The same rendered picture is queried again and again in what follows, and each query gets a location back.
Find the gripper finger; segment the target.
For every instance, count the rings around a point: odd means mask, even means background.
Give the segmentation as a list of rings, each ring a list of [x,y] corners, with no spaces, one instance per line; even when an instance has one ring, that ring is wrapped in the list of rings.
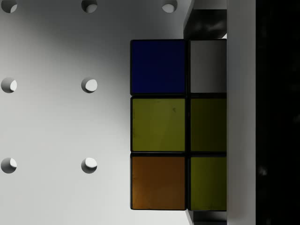
[[[227,225],[226,211],[192,211],[186,210],[190,225]]]
[[[184,39],[218,39],[227,34],[226,9],[192,9],[184,23]]]

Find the puzzle cube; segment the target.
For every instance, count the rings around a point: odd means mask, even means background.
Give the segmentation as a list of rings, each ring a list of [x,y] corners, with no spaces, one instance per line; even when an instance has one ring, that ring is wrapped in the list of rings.
[[[227,209],[225,39],[130,42],[130,207]]]

